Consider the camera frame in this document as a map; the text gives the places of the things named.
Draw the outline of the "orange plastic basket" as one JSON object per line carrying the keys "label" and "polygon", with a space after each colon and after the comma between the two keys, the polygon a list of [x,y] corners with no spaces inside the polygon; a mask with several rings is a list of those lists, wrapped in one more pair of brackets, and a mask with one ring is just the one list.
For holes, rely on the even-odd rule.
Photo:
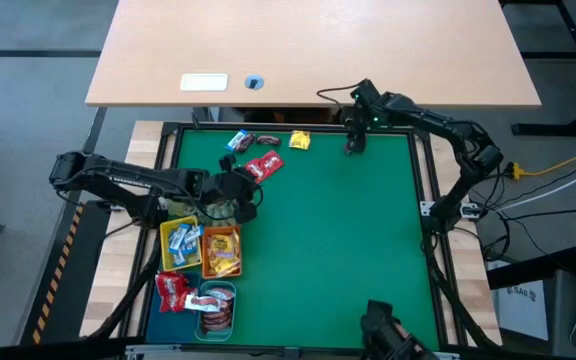
{"label": "orange plastic basket", "polygon": [[240,276],[242,273],[239,226],[207,227],[201,240],[204,279]]}

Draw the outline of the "dark green spiky plant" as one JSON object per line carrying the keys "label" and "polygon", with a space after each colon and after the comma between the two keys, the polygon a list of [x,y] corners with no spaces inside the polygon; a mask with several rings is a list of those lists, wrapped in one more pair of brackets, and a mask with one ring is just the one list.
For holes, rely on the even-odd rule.
{"label": "dark green spiky plant", "polygon": [[190,203],[166,199],[165,204],[171,218],[183,218],[198,213],[196,206]]}

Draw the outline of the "green table mat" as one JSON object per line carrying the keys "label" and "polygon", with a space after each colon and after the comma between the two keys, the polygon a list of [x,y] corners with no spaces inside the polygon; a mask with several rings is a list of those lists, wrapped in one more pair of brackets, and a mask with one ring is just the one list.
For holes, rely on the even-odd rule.
{"label": "green table mat", "polygon": [[357,348],[370,300],[438,344],[409,141],[377,135],[361,154],[341,134],[282,145],[257,217],[241,228],[233,345]]}

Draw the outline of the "yellow candy bag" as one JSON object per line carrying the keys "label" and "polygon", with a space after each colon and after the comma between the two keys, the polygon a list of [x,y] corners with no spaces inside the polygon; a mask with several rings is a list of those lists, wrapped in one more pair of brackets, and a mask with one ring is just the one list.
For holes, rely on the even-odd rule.
{"label": "yellow candy bag", "polygon": [[215,257],[209,261],[212,273],[216,277],[225,277],[240,270],[239,258]]}
{"label": "yellow candy bag", "polygon": [[226,247],[227,236],[224,234],[215,234],[209,239],[209,254],[214,257],[223,257],[222,252]]}
{"label": "yellow candy bag", "polygon": [[222,256],[224,258],[239,258],[240,251],[240,237],[236,231],[232,231],[227,236],[226,247],[222,252]]}
{"label": "yellow candy bag", "polygon": [[289,139],[289,147],[299,150],[308,150],[311,144],[309,131],[294,130]]}

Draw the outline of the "white desk cover plate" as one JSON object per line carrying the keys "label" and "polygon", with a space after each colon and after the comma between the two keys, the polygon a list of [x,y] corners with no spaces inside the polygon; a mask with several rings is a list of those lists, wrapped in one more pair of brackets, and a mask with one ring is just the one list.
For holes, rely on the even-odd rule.
{"label": "white desk cover plate", "polygon": [[228,88],[226,73],[186,73],[180,80],[182,92],[223,92]]}

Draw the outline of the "dark blue plastic tray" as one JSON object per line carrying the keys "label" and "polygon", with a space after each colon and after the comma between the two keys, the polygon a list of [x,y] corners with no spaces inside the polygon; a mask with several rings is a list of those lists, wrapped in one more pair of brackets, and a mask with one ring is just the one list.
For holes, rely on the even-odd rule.
{"label": "dark blue plastic tray", "polygon": [[148,317],[145,339],[150,344],[193,343],[199,317],[198,311],[161,312],[162,297],[155,286]]}

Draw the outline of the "teal plastic tray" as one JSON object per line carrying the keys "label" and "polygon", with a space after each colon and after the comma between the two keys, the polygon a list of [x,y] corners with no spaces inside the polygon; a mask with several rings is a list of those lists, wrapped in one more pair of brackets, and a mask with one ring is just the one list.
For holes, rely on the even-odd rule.
{"label": "teal plastic tray", "polygon": [[199,295],[200,296],[208,296],[206,294],[206,291],[210,288],[216,288],[216,287],[222,287],[222,288],[226,288],[229,290],[232,290],[235,293],[235,305],[234,305],[234,310],[232,311],[232,320],[231,322],[231,330],[229,332],[226,331],[221,331],[221,332],[209,332],[208,334],[204,334],[202,332],[202,330],[200,329],[200,325],[203,322],[201,319],[201,315],[204,312],[199,312],[198,315],[198,319],[197,319],[197,325],[196,325],[196,329],[195,329],[195,337],[199,340],[199,341],[203,341],[203,342],[225,342],[226,340],[228,340],[230,338],[230,336],[232,335],[233,332],[233,327],[234,327],[234,314],[235,314],[235,307],[236,307],[236,301],[237,301],[237,290],[235,285],[232,282],[229,281],[207,281],[204,284],[202,284],[199,288]]}

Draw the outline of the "black desk leg frame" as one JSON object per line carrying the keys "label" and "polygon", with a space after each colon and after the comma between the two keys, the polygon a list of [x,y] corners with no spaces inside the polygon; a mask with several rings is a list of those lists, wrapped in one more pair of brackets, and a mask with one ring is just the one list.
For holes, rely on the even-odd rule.
{"label": "black desk leg frame", "polygon": [[499,0],[543,109],[516,136],[576,137],[576,0]]}

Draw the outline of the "pale green potted succulent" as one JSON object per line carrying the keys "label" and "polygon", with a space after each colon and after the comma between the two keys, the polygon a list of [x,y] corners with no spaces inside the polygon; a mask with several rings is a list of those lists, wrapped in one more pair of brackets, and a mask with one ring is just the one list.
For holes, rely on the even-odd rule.
{"label": "pale green potted succulent", "polygon": [[235,206],[231,201],[210,204],[205,207],[204,217],[210,226],[232,226],[237,224],[234,210]]}

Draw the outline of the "white labelled box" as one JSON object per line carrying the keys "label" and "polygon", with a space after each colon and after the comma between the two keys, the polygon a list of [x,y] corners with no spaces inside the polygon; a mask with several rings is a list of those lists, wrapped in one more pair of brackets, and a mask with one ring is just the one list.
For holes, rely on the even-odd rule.
{"label": "white labelled box", "polygon": [[495,289],[492,295],[502,330],[549,340],[543,280]]}

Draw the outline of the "black hazard striped ramp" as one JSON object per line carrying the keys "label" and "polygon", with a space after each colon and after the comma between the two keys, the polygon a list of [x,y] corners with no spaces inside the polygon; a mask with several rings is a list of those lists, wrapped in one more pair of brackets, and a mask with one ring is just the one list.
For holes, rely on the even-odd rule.
{"label": "black hazard striped ramp", "polygon": [[22,345],[79,338],[109,217],[99,201],[67,207],[22,326]]}

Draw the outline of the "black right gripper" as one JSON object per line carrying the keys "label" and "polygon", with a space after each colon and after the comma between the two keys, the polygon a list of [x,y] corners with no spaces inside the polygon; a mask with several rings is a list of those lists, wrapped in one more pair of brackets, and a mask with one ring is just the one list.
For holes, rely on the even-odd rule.
{"label": "black right gripper", "polygon": [[359,129],[356,131],[349,130],[346,135],[346,145],[353,146],[356,153],[363,153],[366,147],[366,132],[369,129],[380,129],[386,127],[386,116],[382,110],[375,110],[373,105],[383,106],[384,100],[366,104],[363,100],[355,100],[352,106],[345,107],[340,115],[341,124],[347,129]]}

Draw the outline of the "yellow plastic basket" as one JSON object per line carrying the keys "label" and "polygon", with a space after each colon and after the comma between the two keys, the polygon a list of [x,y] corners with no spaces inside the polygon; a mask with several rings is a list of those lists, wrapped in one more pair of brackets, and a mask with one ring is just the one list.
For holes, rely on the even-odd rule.
{"label": "yellow plastic basket", "polygon": [[189,259],[182,265],[174,264],[174,257],[169,252],[169,238],[171,234],[177,230],[182,224],[199,226],[199,221],[196,216],[187,216],[175,220],[166,221],[160,224],[160,247],[161,247],[161,263],[164,271],[177,271],[181,269],[191,268],[202,264],[202,246],[201,238],[197,242],[197,253],[191,255]]}

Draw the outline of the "black articulated device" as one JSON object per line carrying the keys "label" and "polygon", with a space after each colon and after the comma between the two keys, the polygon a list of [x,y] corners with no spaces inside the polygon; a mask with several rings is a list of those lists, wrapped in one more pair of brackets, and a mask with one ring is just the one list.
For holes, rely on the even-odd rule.
{"label": "black articulated device", "polygon": [[360,319],[363,345],[360,360],[440,360],[402,327],[392,310],[388,303],[368,301],[366,313]]}

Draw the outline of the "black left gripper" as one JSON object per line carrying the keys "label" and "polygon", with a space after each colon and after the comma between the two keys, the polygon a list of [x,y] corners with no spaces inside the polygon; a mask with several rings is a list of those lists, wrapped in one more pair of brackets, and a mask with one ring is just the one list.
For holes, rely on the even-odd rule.
{"label": "black left gripper", "polygon": [[226,154],[219,159],[223,173],[210,175],[201,186],[201,203],[210,205],[226,200],[239,200],[234,208],[237,223],[244,224],[257,217],[257,206],[249,202],[257,188],[254,176],[246,169],[234,169],[236,156]]}

